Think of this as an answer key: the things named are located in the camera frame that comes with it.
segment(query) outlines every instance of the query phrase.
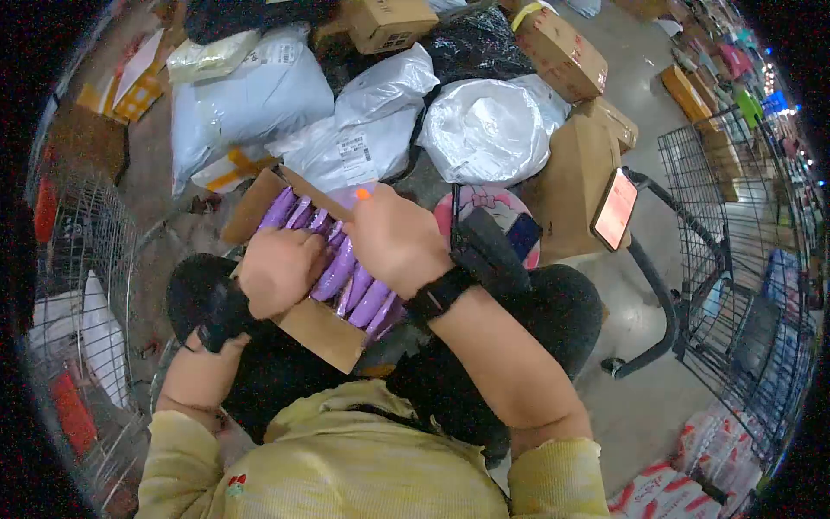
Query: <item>wire mesh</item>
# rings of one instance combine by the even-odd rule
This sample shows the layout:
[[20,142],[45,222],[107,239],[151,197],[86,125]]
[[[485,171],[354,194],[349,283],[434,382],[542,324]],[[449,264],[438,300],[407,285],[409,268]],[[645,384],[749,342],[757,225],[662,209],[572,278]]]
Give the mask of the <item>wire mesh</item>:
[[38,183],[56,192],[56,218],[51,238],[38,246],[34,326],[22,355],[76,485],[99,512],[120,516],[113,507],[134,501],[130,485],[148,442],[131,390],[137,234],[109,179],[39,173]]
[[678,218],[683,265],[678,359],[742,420],[771,461],[809,380],[803,215],[769,124],[738,110],[658,139],[672,195],[711,234]]

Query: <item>wire basket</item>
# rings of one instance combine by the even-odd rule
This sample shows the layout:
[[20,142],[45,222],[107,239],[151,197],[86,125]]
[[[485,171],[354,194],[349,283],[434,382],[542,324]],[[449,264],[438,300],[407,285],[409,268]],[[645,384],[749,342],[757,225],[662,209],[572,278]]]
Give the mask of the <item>wire basket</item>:
[[793,172],[769,123],[748,122],[739,110],[663,135],[658,147],[671,194],[710,235],[678,218],[678,360],[741,420],[759,458],[773,463],[798,420],[816,334]]
[[22,356],[46,428],[76,486],[103,517],[127,517],[149,445],[129,347],[136,230],[109,179],[50,171],[54,203],[38,245],[34,326]]

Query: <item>black plastic bag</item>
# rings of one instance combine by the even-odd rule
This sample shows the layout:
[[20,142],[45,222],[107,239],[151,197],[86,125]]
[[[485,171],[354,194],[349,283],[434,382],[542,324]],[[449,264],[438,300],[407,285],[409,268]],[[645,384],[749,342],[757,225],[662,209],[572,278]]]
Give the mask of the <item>black plastic bag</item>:
[[535,72],[498,7],[438,25],[421,44],[432,56],[442,86],[465,79],[506,81]]
[[326,22],[334,15],[336,0],[190,0],[184,31],[191,41],[207,45],[238,32],[268,29],[291,22]]

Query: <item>black wrist strap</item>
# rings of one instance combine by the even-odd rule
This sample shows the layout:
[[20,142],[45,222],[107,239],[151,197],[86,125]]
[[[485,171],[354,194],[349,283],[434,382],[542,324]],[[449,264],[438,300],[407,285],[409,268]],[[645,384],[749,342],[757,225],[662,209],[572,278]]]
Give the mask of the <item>black wrist strap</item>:
[[444,315],[461,294],[478,282],[458,265],[449,272],[424,285],[404,306],[417,321],[428,322]]

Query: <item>concrete floor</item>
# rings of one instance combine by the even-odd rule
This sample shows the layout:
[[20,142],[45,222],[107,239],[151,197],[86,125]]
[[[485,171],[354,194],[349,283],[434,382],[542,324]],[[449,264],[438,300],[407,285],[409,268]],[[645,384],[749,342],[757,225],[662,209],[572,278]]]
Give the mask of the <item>concrete floor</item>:
[[[112,67],[117,61],[118,49],[136,31],[148,24],[152,26],[152,15],[146,11],[146,4],[130,4],[128,12],[112,24],[81,65],[70,92],[80,88],[81,83],[88,81],[86,78],[95,78]],[[554,5],[606,58],[609,65],[606,97],[639,126],[637,147],[623,156],[623,163],[666,186],[657,137],[688,124],[657,77],[672,63],[668,36],[656,24],[639,22],[610,2],[603,2],[602,11],[592,19],[580,16],[563,2]],[[119,191],[140,232],[150,229],[155,221],[175,208],[170,198],[169,131],[168,97],[162,97],[142,120],[129,127],[131,165]],[[429,193],[420,202],[432,208],[448,192],[448,186],[435,184],[431,189],[420,189],[418,185],[438,180],[430,164],[419,164],[416,173],[397,187]],[[190,184],[182,200],[195,193],[203,191]],[[218,229],[236,199],[237,194],[229,195],[219,213],[183,215],[175,219],[172,227],[182,242],[162,236],[140,254],[132,301],[135,315],[140,318],[130,331],[133,347],[140,348],[153,335],[163,344],[171,335],[164,316],[164,287],[169,273],[190,252],[221,254],[228,249],[219,242]],[[678,286],[682,272],[673,212],[645,193],[637,202],[631,229],[668,286]],[[571,264],[591,278],[610,312],[576,386],[591,413],[595,437],[603,447],[603,476],[607,493],[611,495],[641,468],[671,454],[683,422],[695,411],[707,407],[712,396],[671,355],[623,380],[615,381],[604,374],[599,368],[601,359],[609,356],[631,359],[660,340],[666,328],[665,317],[645,278],[626,252]],[[140,377],[149,377],[158,362],[158,356],[145,362],[140,367]],[[505,481],[507,468],[505,463],[495,471],[497,481]]]

